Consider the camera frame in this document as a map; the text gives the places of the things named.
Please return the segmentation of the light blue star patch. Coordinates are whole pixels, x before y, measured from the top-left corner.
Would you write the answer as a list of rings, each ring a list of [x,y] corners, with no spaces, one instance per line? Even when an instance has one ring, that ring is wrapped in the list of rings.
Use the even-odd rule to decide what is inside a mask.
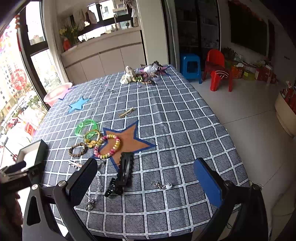
[[[82,110],[83,108],[83,105],[88,102],[90,99],[89,98],[84,98],[84,97],[81,97],[79,98],[75,103],[72,103],[69,105],[69,111],[68,113],[71,113],[75,110]]]

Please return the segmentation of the small silver hair clip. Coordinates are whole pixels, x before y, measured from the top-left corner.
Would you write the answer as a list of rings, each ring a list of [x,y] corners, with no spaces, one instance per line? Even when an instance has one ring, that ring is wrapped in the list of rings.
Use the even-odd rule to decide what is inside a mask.
[[[82,165],[80,163],[76,163],[76,162],[73,162],[73,161],[68,161],[68,164],[70,166],[72,166],[73,168],[82,168]]]

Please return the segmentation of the yellow flower bouquet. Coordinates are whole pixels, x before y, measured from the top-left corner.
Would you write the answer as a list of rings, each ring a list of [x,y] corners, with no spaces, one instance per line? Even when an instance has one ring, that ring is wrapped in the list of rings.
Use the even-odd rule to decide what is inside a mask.
[[[79,28],[76,24],[66,25],[59,30],[60,36],[63,37],[64,51],[69,50],[71,47],[75,46],[80,42],[78,39],[78,32]]]

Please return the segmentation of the white sideboard cabinet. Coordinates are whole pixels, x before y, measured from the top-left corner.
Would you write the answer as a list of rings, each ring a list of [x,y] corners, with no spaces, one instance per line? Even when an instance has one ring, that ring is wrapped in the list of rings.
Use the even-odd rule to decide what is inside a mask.
[[[83,42],[61,55],[67,77],[74,84],[145,65],[140,27],[119,30]]]

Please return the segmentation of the small silver pearl earring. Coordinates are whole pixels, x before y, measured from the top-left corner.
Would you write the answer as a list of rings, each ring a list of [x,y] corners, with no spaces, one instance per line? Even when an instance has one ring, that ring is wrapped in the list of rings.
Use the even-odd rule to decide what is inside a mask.
[[[158,181],[152,181],[151,185],[161,190],[169,190],[169,189],[172,189],[173,187],[171,183],[163,185],[161,182],[158,182]]]

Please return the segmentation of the red plastic chair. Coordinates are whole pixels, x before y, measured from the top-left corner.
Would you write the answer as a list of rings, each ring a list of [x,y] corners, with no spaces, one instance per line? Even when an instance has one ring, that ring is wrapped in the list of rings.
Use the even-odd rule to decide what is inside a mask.
[[[205,69],[202,79],[205,80],[207,74],[211,75],[210,90],[216,91],[222,80],[229,81],[228,91],[233,89],[233,77],[231,70],[225,68],[225,58],[222,52],[217,49],[211,49],[206,57]]]

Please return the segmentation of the black claw hair clip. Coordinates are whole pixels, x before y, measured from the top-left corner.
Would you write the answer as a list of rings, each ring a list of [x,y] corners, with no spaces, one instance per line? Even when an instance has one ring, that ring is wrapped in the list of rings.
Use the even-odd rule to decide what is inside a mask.
[[[108,188],[104,196],[109,197],[112,193],[115,193],[116,195],[121,195],[123,193],[122,186],[117,183],[117,180],[115,178],[112,178],[109,182]]]

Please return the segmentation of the pink plastic basin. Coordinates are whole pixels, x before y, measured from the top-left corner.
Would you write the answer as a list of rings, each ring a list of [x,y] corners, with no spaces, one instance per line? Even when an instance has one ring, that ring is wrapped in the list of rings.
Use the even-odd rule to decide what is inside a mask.
[[[52,107],[58,100],[63,100],[67,93],[71,91],[73,84],[67,82],[57,86],[44,97],[44,102]]]

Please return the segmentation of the red gift boxes pile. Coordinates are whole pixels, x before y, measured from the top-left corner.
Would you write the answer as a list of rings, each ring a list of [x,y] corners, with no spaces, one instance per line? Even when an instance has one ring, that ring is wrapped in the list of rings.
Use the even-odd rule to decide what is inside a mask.
[[[234,79],[263,81],[267,85],[278,83],[273,67],[261,62],[250,64],[245,61],[234,61],[231,64],[231,72]]]

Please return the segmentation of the grey checked tablecloth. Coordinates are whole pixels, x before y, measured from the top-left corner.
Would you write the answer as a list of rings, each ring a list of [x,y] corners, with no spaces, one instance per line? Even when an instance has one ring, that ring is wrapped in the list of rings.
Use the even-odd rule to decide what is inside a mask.
[[[84,164],[84,133],[110,136],[107,154],[75,210],[93,235],[125,240],[181,237],[201,230],[216,211],[194,174],[203,158],[224,180],[247,187],[248,176],[229,133],[199,92],[175,68],[155,84],[120,82],[113,73],[76,86],[44,117],[34,140],[48,145],[44,186]]]

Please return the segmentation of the beige hair pins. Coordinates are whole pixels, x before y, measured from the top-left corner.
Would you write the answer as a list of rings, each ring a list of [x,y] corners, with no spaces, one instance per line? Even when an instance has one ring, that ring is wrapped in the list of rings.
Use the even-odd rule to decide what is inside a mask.
[[[121,113],[118,117],[119,118],[124,118],[125,116],[130,115],[133,111],[135,111],[135,109],[134,108],[130,108],[130,109],[126,110],[124,113]]]

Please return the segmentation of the black scalloped hair clip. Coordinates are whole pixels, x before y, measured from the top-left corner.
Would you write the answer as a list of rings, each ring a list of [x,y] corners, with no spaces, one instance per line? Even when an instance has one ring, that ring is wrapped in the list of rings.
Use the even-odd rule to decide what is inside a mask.
[[[123,193],[123,188],[130,184],[133,161],[134,154],[132,152],[121,153],[117,178],[115,181],[115,193],[117,195],[121,195]]]

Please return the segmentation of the green plastic bangle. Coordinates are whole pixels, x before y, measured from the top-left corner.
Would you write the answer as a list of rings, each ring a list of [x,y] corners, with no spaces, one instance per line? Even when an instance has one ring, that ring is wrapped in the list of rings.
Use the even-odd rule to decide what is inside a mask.
[[[98,130],[98,124],[96,121],[91,119],[86,119],[78,124],[75,128],[75,136],[76,137],[83,137],[85,134],[83,133],[84,130],[90,130],[89,133],[86,133],[86,138],[93,137],[96,132],[94,130]]]

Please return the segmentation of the brown star patch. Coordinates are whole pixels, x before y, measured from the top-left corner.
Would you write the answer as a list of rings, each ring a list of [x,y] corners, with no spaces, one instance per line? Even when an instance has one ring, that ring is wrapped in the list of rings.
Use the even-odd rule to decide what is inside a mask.
[[[102,145],[94,148],[94,157],[109,159],[117,171],[122,152],[136,154],[155,147],[155,144],[140,139],[137,131],[138,120],[121,131],[103,128]]]

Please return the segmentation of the blue plastic stool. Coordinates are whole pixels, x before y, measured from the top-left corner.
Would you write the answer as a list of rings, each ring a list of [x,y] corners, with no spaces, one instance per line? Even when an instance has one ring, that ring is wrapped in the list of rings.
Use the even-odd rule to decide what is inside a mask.
[[[181,73],[188,81],[198,80],[199,84],[201,84],[202,78],[200,57],[195,54],[182,54]]]

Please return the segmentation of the pile of fabric accessories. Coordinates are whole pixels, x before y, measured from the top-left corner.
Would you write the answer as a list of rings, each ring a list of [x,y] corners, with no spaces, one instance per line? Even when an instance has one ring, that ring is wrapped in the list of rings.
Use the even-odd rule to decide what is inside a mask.
[[[144,65],[143,68],[133,69],[130,66],[126,66],[120,83],[130,84],[136,82],[156,86],[161,75],[169,75],[169,73],[167,73],[168,68],[169,65],[163,66],[158,61],[154,61],[149,65]]]

